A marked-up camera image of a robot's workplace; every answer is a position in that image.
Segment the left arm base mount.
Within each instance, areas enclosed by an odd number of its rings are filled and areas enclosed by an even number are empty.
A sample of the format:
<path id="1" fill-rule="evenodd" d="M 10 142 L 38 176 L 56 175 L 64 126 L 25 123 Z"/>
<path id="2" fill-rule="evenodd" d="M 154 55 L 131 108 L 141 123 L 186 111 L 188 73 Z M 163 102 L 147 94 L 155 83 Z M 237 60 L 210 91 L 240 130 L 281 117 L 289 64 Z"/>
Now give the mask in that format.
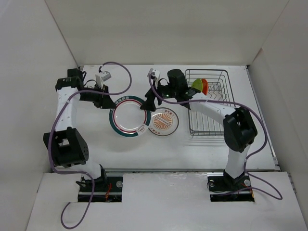
<path id="1" fill-rule="evenodd" d="M 96 178 L 95 189 L 92 202 L 97 203 L 119 203 L 122 202 L 123 177 L 109 176 L 106 179 L 103 177 Z M 92 181 L 85 179 L 76 181 L 79 186 L 77 196 L 78 202 L 88 202 L 92 191 Z"/>

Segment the white plate green rim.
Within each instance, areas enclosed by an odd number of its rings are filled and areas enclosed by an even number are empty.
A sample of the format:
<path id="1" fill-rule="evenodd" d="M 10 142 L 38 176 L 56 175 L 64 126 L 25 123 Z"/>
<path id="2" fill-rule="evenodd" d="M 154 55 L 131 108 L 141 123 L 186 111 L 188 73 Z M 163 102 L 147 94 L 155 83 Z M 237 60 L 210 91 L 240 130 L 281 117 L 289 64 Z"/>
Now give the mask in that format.
<path id="1" fill-rule="evenodd" d="M 151 112 L 141 109 L 144 100 L 137 96 L 123 96 L 116 100 L 116 108 L 109 112 L 112 129 L 120 136 L 134 138 L 144 134 L 151 122 Z"/>

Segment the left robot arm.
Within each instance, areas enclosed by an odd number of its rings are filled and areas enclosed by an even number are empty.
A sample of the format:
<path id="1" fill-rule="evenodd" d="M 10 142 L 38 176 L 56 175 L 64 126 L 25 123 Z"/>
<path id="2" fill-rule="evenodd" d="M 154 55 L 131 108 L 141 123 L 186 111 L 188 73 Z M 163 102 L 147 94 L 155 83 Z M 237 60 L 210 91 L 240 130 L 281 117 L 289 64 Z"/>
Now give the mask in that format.
<path id="1" fill-rule="evenodd" d="M 91 180 L 97 191 L 107 187 L 100 165 L 89 160 L 89 148 L 77 129 L 79 102 L 90 102 L 98 109 L 114 109 L 109 89 L 101 82 L 89 88 L 84 84 L 85 74 L 77 68 L 69 69 L 67 76 L 55 85 L 58 102 L 56 120 L 50 132 L 44 133 L 43 141 L 48 149 L 52 170 L 58 174 L 81 173 Z"/>

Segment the orange plate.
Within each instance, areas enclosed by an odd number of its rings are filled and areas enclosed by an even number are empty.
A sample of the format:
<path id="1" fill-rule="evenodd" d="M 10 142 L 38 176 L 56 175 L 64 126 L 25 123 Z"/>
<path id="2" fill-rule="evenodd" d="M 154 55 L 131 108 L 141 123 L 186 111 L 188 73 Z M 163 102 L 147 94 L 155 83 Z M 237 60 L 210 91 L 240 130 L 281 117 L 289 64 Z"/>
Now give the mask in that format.
<path id="1" fill-rule="evenodd" d="M 204 78 L 201 79 L 201 81 L 202 81 L 202 86 L 203 86 L 202 93 L 204 95 L 207 95 L 208 94 L 208 81 L 206 79 L 204 79 Z"/>

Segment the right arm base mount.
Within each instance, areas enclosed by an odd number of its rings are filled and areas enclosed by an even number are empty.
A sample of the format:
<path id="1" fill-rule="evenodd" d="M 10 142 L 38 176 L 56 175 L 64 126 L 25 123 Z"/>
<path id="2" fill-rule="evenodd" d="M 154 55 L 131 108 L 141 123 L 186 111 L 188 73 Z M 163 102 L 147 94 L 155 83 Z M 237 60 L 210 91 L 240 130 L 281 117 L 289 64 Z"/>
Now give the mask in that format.
<path id="1" fill-rule="evenodd" d="M 207 188 L 211 202 L 254 202 L 251 181 L 244 176 L 235 185 L 228 185 L 223 176 L 207 177 Z"/>

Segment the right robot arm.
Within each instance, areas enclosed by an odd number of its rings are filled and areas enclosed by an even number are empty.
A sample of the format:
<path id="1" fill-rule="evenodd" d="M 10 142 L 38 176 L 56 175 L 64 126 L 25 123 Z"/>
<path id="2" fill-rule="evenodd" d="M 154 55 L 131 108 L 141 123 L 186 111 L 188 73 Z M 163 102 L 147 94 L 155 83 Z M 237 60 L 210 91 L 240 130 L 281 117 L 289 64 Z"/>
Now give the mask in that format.
<path id="1" fill-rule="evenodd" d="M 232 190 L 244 177 L 244 164 L 250 145 L 257 136 L 257 128 L 250 111 L 244 106 L 231 107 L 230 103 L 214 101 L 204 94 L 202 87 L 189 86 L 184 73 L 179 69 L 168 71 L 169 82 L 160 83 L 160 72 L 150 69 L 148 80 L 151 88 L 145 94 L 142 110 L 156 110 L 155 101 L 181 105 L 204 114 L 223 126 L 224 141 L 229 148 L 227 165 L 223 171 L 222 183 Z"/>

